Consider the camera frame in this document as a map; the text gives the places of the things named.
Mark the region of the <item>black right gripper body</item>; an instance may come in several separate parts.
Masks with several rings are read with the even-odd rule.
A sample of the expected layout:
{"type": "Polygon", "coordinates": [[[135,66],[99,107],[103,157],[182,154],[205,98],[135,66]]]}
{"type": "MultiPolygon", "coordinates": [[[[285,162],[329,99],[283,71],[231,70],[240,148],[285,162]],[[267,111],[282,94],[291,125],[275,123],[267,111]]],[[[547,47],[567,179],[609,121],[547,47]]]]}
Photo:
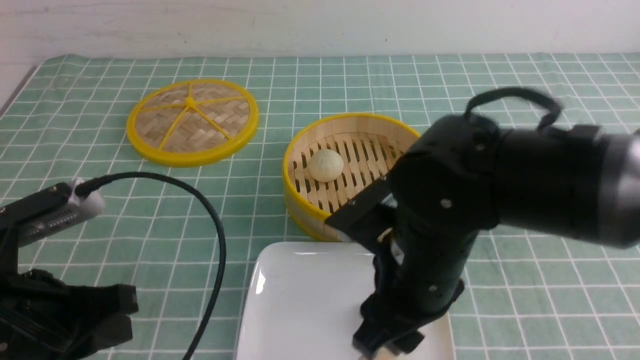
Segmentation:
{"type": "Polygon", "coordinates": [[[461,273],[476,237],[423,227],[396,212],[391,239],[374,254],[374,292],[361,306],[362,318],[402,318],[422,328],[443,317],[464,290],[461,273]]]}

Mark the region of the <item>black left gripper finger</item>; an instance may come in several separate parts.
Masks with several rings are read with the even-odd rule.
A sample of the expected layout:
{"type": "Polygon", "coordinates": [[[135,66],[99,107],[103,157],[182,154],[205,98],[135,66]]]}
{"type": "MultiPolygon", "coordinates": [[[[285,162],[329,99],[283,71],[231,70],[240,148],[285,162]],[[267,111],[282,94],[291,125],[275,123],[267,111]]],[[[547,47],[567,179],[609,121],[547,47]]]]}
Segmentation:
{"type": "Polygon", "coordinates": [[[139,310],[137,288],[134,285],[95,287],[90,293],[91,305],[102,313],[133,315],[139,310]]]}
{"type": "Polygon", "coordinates": [[[99,351],[121,346],[132,339],[133,328],[130,317],[125,314],[114,314],[78,333],[75,357],[87,358],[99,351]]]}

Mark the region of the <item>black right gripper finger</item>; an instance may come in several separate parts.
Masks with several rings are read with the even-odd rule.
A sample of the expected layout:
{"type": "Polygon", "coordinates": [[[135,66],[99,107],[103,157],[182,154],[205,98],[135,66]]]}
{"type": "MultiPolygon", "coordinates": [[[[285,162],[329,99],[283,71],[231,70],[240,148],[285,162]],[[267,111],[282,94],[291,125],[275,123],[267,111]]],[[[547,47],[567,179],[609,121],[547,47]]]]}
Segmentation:
{"type": "Polygon", "coordinates": [[[352,336],[352,346],[366,358],[374,358],[380,350],[410,354],[425,339],[419,332],[422,325],[401,317],[365,316],[352,336]]]}

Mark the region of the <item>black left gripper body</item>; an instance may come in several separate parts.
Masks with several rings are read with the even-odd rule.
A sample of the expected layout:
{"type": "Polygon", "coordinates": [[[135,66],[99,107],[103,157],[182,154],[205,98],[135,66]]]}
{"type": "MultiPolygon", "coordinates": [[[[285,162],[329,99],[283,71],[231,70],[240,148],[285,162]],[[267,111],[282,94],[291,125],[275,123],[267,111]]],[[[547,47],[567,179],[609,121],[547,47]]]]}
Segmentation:
{"type": "Polygon", "coordinates": [[[1,358],[80,360],[96,353],[90,297],[43,269],[18,271],[19,230],[1,223],[1,358]]]}

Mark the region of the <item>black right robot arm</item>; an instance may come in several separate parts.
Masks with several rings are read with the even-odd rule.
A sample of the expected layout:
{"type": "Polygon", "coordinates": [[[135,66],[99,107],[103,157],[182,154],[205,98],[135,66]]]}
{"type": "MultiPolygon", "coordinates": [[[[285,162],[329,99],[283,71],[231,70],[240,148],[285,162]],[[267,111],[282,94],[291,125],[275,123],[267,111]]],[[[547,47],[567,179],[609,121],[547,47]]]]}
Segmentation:
{"type": "Polygon", "coordinates": [[[393,244],[374,253],[375,292],[352,344],[411,353],[418,329],[443,317],[464,291],[478,234],[498,225],[608,248],[639,243],[639,137],[596,125],[499,129],[486,118],[446,116],[383,178],[352,199],[390,215],[393,244]],[[392,253],[393,248],[400,256],[392,253]]]}

